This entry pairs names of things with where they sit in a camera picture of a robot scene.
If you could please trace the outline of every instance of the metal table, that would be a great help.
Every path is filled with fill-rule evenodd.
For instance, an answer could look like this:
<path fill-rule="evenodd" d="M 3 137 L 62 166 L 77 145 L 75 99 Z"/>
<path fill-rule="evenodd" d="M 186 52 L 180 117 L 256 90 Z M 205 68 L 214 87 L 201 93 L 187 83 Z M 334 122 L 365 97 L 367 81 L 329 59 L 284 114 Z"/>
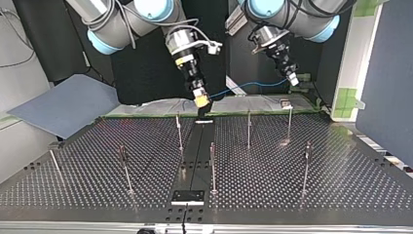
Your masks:
<path fill-rule="evenodd" d="M 252 116 L 250 149 L 246 116 L 214 120 L 196 125 L 192 118 L 180 119 L 183 154 L 174 118 L 97 121 L 56 152 L 61 173 L 45 155 L 0 185 L 0 230 L 19 221 L 19 228 L 67 229 L 81 222 L 76 225 L 104 223 L 97 229 L 134 233 L 142 226 L 169 233 L 287 232 L 309 225 L 412 231 L 411 178 L 327 116 L 294 115 L 289 140 L 287 115 Z M 303 192 L 308 141 L 314 157 Z M 212 142 L 216 194 L 210 192 Z M 134 194 L 119 163 L 121 144 L 131 155 Z M 204 205 L 172 206 L 177 190 L 204 191 Z"/>

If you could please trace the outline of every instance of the white wall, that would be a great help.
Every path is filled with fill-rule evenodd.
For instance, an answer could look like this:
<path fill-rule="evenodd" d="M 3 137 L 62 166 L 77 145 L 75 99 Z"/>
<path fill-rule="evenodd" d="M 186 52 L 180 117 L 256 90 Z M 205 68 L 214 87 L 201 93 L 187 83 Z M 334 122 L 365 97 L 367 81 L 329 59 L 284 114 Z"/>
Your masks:
<path fill-rule="evenodd" d="M 0 0 L 0 7 L 14 10 L 12 0 Z M 0 66 L 27 59 L 31 51 L 0 17 Z M 23 34 L 18 20 L 13 25 Z M 4 113 L 49 89 L 49 83 L 38 59 L 14 67 L 0 68 L 0 183 L 47 152 L 56 140 L 42 130 L 22 121 L 5 120 Z"/>
<path fill-rule="evenodd" d="M 14 9 L 12 0 L 1 0 L 0 7 Z M 19 21 L 9 19 L 20 35 L 24 35 Z M 0 66 L 25 60 L 30 54 L 31 51 L 20 42 L 4 19 L 0 19 Z M 0 68 L 0 112 L 8 111 L 48 89 L 48 80 L 36 57 L 19 66 Z"/>

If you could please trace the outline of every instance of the yellow part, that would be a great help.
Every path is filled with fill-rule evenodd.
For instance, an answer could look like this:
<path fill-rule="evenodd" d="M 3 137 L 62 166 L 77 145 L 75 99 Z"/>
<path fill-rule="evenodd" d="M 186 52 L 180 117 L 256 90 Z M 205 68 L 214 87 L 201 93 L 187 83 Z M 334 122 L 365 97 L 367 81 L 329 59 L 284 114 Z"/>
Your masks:
<path fill-rule="evenodd" d="M 207 96 L 195 97 L 194 102 L 198 108 L 201 108 L 209 104 L 209 98 Z"/>
<path fill-rule="evenodd" d="M 176 65 L 180 65 L 180 64 L 182 64 L 183 62 L 184 62 L 184 59 L 183 59 L 183 58 L 178 58 L 178 59 L 175 61 Z"/>

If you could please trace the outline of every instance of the blue cable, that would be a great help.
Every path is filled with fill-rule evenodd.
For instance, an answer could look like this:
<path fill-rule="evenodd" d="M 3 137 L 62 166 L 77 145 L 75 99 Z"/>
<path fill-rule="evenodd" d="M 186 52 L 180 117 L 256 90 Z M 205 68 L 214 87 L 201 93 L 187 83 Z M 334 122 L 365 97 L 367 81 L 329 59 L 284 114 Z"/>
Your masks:
<path fill-rule="evenodd" d="M 286 81 L 286 79 L 283 79 L 279 83 L 274 83 L 274 84 L 263 84 L 263 83 L 259 83 L 259 82 L 255 82 L 255 81 L 254 82 L 248 82 L 248 83 L 245 83 L 245 84 L 240 85 L 238 87 L 232 88 L 231 90 L 226 90 L 226 91 L 223 91 L 223 92 L 218 93 L 216 95 L 212 95 L 212 96 L 210 96 L 210 98 L 215 98 L 215 97 L 218 97 L 218 96 L 221 96 L 221 95 L 225 95 L 225 94 L 227 94 L 227 93 L 229 93 L 229 92 L 231 92 L 231 91 L 233 91 L 237 88 L 242 88 L 242 87 L 245 87 L 245 86 L 257 85 L 257 86 L 260 86 L 260 87 L 275 87 L 275 86 L 283 84 L 285 81 Z"/>

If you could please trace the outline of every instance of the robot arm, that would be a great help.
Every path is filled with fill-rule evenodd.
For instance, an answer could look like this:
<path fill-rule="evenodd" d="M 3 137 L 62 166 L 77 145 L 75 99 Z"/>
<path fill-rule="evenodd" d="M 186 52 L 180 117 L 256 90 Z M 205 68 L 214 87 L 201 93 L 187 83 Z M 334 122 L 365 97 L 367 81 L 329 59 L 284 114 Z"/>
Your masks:
<path fill-rule="evenodd" d="M 295 74 L 298 65 L 291 59 L 289 43 L 283 36 L 291 32 L 313 42 L 325 42 L 340 22 L 339 13 L 336 12 L 346 2 L 347 0 L 239 0 L 246 17 L 257 24 L 249 37 L 257 46 L 253 52 L 264 51 L 276 62 L 277 70 L 292 86 L 298 84 Z"/>
<path fill-rule="evenodd" d="M 105 55 L 123 50 L 158 26 L 166 34 L 166 44 L 176 66 L 185 76 L 187 90 L 199 108 L 209 104 L 206 81 L 199 67 L 197 50 L 207 46 L 211 55 L 219 54 L 221 43 L 209 40 L 196 26 L 197 19 L 186 19 L 180 0 L 134 0 L 122 5 L 119 0 L 66 0 L 89 27 L 88 38 Z M 205 40 L 198 39 L 198 34 Z"/>

